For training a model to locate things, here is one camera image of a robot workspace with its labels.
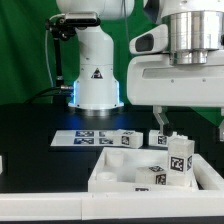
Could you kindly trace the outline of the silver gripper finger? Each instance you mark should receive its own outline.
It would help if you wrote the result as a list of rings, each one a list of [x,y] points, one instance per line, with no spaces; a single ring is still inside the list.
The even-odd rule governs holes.
[[[221,116],[223,120],[219,125],[219,140],[224,142],[224,107],[221,108]]]

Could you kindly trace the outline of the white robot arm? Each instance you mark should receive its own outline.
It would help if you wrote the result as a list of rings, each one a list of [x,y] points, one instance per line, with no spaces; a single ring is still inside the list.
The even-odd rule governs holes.
[[[78,36],[80,75],[71,105],[110,110],[121,105],[113,75],[113,40],[102,20],[129,16],[135,0],[56,0],[63,24]],[[166,106],[218,107],[224,115],[224,0],[143,0],[156,27],[132,39],[127,96],[150,105],[168,134]]]

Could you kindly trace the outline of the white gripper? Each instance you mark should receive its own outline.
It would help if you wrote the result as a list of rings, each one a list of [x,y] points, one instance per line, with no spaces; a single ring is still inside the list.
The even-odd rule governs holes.
[[[127,97],[132,105],[153,105],[160,133],[173,135],[164,106],[224,107],[224,50],[210,51],[205,64],[170,64],[168,54],[159,54],[168,46],[168,27],[158,27],[130,42],[135,53],[136,42],[153,38],[151,51],[138,52],[127,70]]]

